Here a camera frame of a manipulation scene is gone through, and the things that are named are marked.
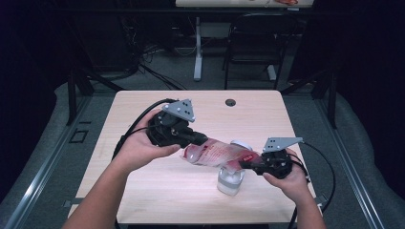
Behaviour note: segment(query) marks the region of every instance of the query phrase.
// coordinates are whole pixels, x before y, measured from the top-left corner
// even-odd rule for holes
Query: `light wood tabletop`
[[[226,143],[241,140],[259,153],[268,137],[295,136],[283,98],[277,91],[119,92],[106,118],[77,198],[84,198],[90,191],[110,163],[119,138],[135,119],[150,105],[164,98],[192,100],[196,121],[190,123],[190,127],[194,131]],[[235,106],[227,106],[227,99],[234,99]],[[297,144],[289,148],[303,159]],[[290,221],[294,203],[263,177],[246,170],[239,193],[228,196],[217,189],[219,168],[192,165],[181,159],[181,154],[182,149],[171,156],[156,159],[129,176],[117,214],[119,223]],[[311,184],[309,188],[315,196]]]

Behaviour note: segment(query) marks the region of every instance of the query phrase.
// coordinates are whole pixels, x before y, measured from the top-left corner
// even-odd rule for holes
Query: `hand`
[[[286,148],[286,151],[288,154],[297,156],[297,154],[289,148]],[[292,156],[291,159],[297,161],[297,158],[294,156]],[[270,184],[280,188],[283,193],[296,204],[312,199],[304,171],[296,164],[292,165],[291,173],[284,179],[278,179],[268,173],[264,173],[263,177]]]
[[[157,114],[159,110],[153,110],[146,114],[140,120],[134,130],[145,128],[148,126],[148,121]],[[149,137],[146,135],[146,130],[140,130],[130,135],[121,150],[117,154],[113,162],[119,163],[119,166],[128,174],[132,171],[148,164],[153,159],[170,156],[180,149],[180,145],[170,145],[159,147],[152,145]]]

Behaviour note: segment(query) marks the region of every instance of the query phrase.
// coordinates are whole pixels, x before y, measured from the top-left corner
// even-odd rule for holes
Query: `chair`
[[[278,66],[273,89],[277,89],[288,41],[297,28],[289,15],[247,13],[230,25],[224,57],[224,88],[227,89],[229,63]]]

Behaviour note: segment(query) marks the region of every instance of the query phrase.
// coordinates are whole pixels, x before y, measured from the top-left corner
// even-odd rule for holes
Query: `black cable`
[[[294,213],[292,213],[291,221],[289,222],[289,225],[288,225],[288,229],[292,229],[292,226],[295,223],[295,219],[297,218],[297,214],[298,214],[297,207],[295,207]]]
[[[156,73],[155,71],[149,69],[148,67],[146,67],[146,66],[143,65],[143,64],[140,64],[140,63],[139,63],[139,65],[140,65],[144,70],[146,70],[147,72],[149,72],[150,74],[152,74],[154,77],[156,77],[157,79],[161,80],[169,89],[170,89],[170,87],[173,87],[173,88],[176,89],[176,90],[187,90],[179,81],[177,81],[177,80],[175,80],[175,79],[173,79],[173,78],[171,78],[171,77],[169,77],[169,76],[166,76],[166,75],[163,75],[163,74],[160,74],[160,73]]]
[[[329,197],[329,199],[328,199],[328,202],[327,202],[327,203],[325,204],[325,206],[321,209],[322,213],[324,213],[324,212],[328,209],[328,207],[329,207],[329,205],[330,205],[330,202],[331,202],[331,200],[333,199],[333,196],[334,196],[334,192],[335,192],[335,189],[336,189],[336,175],[335,175],[333,166],[332,166],[331,163],[328,161],[328,159],[325,157],[325,155],[322,154],[322,152],[321,152],[320,150],[318,150],[316,147],[312,146],[311,144],[309,144],[309,143],[307,143],[307,142],[304,142],[304,141],[303,141],[302,143],[305,144],[305,145],[307,145],[307,146],[309,146],[309,147],[310,147],[311,149],[313,149],[314,151],[316,151],[316,152],[328,163],[328,165],[330,166],[330,171],[331,171],[331,174],[332,174],[333,186],[332,186],[332,190],[331,190],[331,192],[330,192],[330,197]],[[296,165],[298,165],[298,166],[301,167],[301,169],[304,171],[304,174],[306,175],[307,182],[310,182],[308,171],[305,169],[304,164],[303,164],[303,162],[301,161],[301,159],[300,159],[298,156],[291,155],[291,154],[289,154],[289,155],[290,155],[290,156],[294,156],[295,158],[297,158],[297,159],[300,161],[300,162],[297,162],[297,161],[293,160],[292,163],[294,163],[294,164],[296,164]],[[297,218],[297,214],[298,214],[298,212],[297,212],[297,207],[295,207],[294,213],[292,214],[291,220],[290,220],[289,225],[288,225],[288,229],[292,229],[292,226],[294,225],[295,219]]]
[[[148,126],[148,127],[142,127],[142,128],[139,128],[139,129],[134,130],[134,131],[131,132],[131,134],[129,134],[128,136],[133,135],[134,133],[136,133],[136,132],[138,132],[138,131],[147,130],[147,129],[149,129],[149,128],[154,128],[154,127],[158,127],[158,126],[159,126],[159,125],[153,125],[153,126]]]
[[[312,146],[311,144],[309,144],[309,143],[307,143],[307,142],[302,142],[304,145],[307,145],[307,146],[309,146],[312,150],[314,150],[314,151],[316,151],[327,163],[328,163],[328,165],[330,166],[330,171],[331,171],[331,175],[332,175],[332,182],[333,182],[333,186],[332,186],[332,189],[331,189],[331,192],[330,192],[330,197],[329,197],[329,199],[328,199],[328,202],[325,204],[325,206],[322,208],[322,213],[324,213],[326,210],[327,210],[327,208],[328,208],[328,206],[330,205],[330,202],[331,202],[331,200],[333,199],[333,196],[334,196],[334,192],[335,192],[335,189],[336,189],[336,174],[335,174],[335,172],[334,172],[334,169],[333,169],[333,166],[331,165],[331,163],[328,161],[328,159],[325,157],[325,155],[324,154],[322,154],[322,152],[320,151],[320,150],[318,150],[317,148],[315,148],[314,146]]]
[[[152,63],[152,61],[153,61],[153,57],[154,57],[154,54],[156,53],[157,49],[156,49],[156,46],[153,46],[153,47],[149,48],[149,50],[151,50],[151,51],[144,51],[144,52],[143,52],[142,60],[143,60],[144,62],[150,64],[150,63]]]
[[[173,102],[176,102],[176,101],[179,101],[179,100],[175,100],[175,99],[171,99],[171,98],[165,98],[165,99],[163,99],[163,100],[160,100],[160,101],[158,101],[158,102],[152,104],[152,105],[149,106],[145,111],[143,111],[143,113],[140,114],[140,116],[134,121],[134,123],[131,125],[131,127],[128,129],[128,131],[125,133],[125,135],[122,135],[122,136],[121,136],[121,139],[120,139],[119,142],[117,143],[117,146],[116,146],[116,148],[115,148],[115,150],[114,150],[113,158],[112,158],[112,159],[114,159],[114,158],[117,156],[119,150],[121,149],[122,145],[124,144],[124,142],[125,142],[125,140],[128,138],[128,136],[130,136],[130,135],[133,134],[134,132],[140,131],[140,129],[142,129],[142,128],[140,128],[140,129],[137,129],[137,130],[132,131],[132,130],[138,125],[138,123],[140,122],[140,120],[143,119],[143,118],[146,116],[146,114],[148,114],[148,113],[149,113],[150,111],[152,111],[154,108],[156,108],[157,106],[159,106],[159,104],[162,104],[162,103],[173,103]]]
[[[123,74],[120,75],[115,75],[115,76],[103,76],[103,78],[108,79],[110,81],[115,81],[115,80],[120,80],[124,78],[128,78],[129,76],[135,74],[138,71],[136,68],[131,68],[130,70],[126,71]]]

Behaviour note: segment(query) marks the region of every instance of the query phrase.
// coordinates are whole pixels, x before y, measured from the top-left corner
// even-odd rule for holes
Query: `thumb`
[[[170,156],[176,153],[181,148],[180,145],[174,144],[169,146],[160,147],[159,157]]]
[[[279,179],[276,178],[275,176],[269,174],[269,173],[263,173],[263,177],[265,178],[265,180],[267,180],[267,182],[269,182],[270,184],[277,186]]]

